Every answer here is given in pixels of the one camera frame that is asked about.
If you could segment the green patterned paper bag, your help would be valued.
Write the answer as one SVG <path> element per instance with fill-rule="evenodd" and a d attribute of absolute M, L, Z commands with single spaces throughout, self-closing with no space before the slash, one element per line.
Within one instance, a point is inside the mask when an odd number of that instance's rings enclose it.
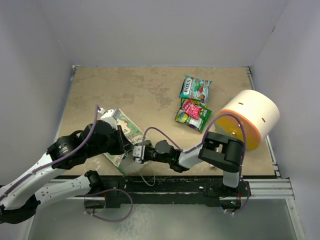
<path fill-rule="evenodd" d="M 125 176 L 133 173 L 140 173 L 140 170 L 148 163 L 141 163 L 141 142 L 143 131 L 120 109 L 112 108 L 101 110 L 100 119 L 109 123 L 112 127 L 121 126 L 122 132 L 126 138 L 124 145 L 125 152 L 120 155 L 103 155 Z"/>

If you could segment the red snack packet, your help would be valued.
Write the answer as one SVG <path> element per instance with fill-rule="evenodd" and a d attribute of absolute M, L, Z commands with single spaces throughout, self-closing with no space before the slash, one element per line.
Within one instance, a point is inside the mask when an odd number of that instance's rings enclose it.
<path fill-rule="evenodd" d="M 200 114 L 203 111 L 203 108 L 201 106 L 196 105 L 191 100 L 185 100 L 182 103 L 182 109 L 188 116 L 195 120 L 198 120 L 200 118 Z"/>

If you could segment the teal pink snack packet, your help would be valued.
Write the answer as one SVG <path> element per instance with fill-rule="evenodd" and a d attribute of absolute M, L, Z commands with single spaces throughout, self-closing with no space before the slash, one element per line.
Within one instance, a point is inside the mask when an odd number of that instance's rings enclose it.
<path fill-rule="evenodd" d="M 212 81 L 186 75 L 181 86 L 180 98 L 207 101 Z"/>

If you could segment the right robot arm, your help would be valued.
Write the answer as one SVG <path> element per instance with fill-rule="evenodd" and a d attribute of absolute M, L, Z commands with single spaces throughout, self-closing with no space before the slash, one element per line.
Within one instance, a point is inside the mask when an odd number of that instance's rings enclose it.
<path fill-rule="evenodd" d="M 168 164 L 170 169 L 182 173 L 195 165 L 206 162 L 223 171 L 222 190 L 228 196 L 240 190 L 242 163 L 245 143 L 235 137 L 208 132 L 204 141 L 190 150 L 182 151 L 168 144 L 166 140 L 143 146 L 141 161 Z"/>

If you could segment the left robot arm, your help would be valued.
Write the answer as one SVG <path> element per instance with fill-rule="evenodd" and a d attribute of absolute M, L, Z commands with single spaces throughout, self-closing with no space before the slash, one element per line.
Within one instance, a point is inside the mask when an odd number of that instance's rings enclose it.
<path fill-rule="evenodd" d="M 113 127 L 103 120 L 87 125 L 84 130 L 61 136 L 28 171 L 0 188 L 1 223 L 22 223 L 41 208 L 69 197 L 98 196 L 105 184 L 95 170 L 68 182 L 45 185 L 89 158 L 104 153 L 118 156 L 132 148 L 121 126 Z"/>

